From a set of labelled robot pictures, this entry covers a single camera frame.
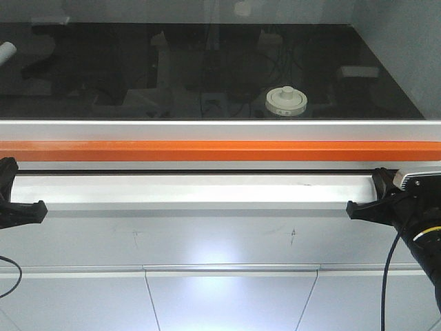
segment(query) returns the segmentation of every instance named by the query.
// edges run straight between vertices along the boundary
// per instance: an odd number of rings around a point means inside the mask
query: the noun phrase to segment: orange strip
[[[17,161],[439,161],[441,142],[0,141]]]

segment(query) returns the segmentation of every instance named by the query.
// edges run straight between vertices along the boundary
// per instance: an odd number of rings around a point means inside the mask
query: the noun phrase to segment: gray panel
[[[2,331],[20,331],[2,310],[0,310],[0,328]]]
[[[31,274],[0,308],[20,331],[157,330],[143,272]]]
[[[298,331],[378,331],[381,281],[381,272],[319,272]],[[439,316],[434,289],[425,274],[391,273],[386,330],[428,330]]]
[[[441,1],[358,0],[353,25],[426,118],[440,118]]]
[[[2,230],[22,265],[384,263],[395,230],[344,216],[48,218]],[[395,263],[415,263],[400,242]]]
[[[292,331],[314,283],[301,277],[148,277],[161,331]]]

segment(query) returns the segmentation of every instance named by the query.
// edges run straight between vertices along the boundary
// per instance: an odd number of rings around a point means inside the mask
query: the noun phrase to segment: black cable
[[[0,255],[0,260],[15,265],[19,269],[19,272],[20,272],[19,278],[17,279],[17,282],[15,283],[15,285],[9,291],[0,295],[0,299],[1,299],[1,298],[6,297],[7,295],[11,294],[12,292],[14,292],[14,290],[19,286],[19,284],[21,282],[21,277],[23,276],[23,270],[21,269],[20,265],[17,262],[15,262],[14,260],[11,260],[7,257],[3,257],[1,255]]]
[[[400,228],[400,231],[398,231],[395,239],[393,240],[391,249],[389,250],[389,253],[387,255],[386,264],[384,265],[384,272],[383,272],[383,280],[382,280],[382,286],[381,286],[381,331],[386,330],[386,284],[387,284],[387,273],[389,272],[389,265],[391,264],[392,255],[395,251],[395,248],[397,247],[398,241],[400,240],[400,237],[402,236],[404,229],[406,228],[408,222],[410,221],[411,217],[409,217]]]

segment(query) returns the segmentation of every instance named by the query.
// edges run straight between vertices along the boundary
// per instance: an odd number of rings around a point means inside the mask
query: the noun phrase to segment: white cabinet
[[[0,301],[5,315],[0,314],[1,329],[155,331],[144,275],[143,271],[25,274],[15,292]]]
[[[315,272],[147,273],[161,331],[292,331]]]
[[[298,331],[378,331],[382,272],[319,272]],[[433,285],[420,271],[391,271],[386,330],[430,330],[439,320]]]

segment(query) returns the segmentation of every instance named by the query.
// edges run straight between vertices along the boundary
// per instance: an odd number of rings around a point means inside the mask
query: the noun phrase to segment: black clamp
[[[392,225],[435,286],[441,311],[441,172],[416,172],[393,184],[395,172],[376,169],[372,179],[377,201],[349,201],[351,219]]]
[[[11,190],[19,167],[13,157],[0,160],[0,229],[41,223],[48,213],[43,201],[12,203]]]

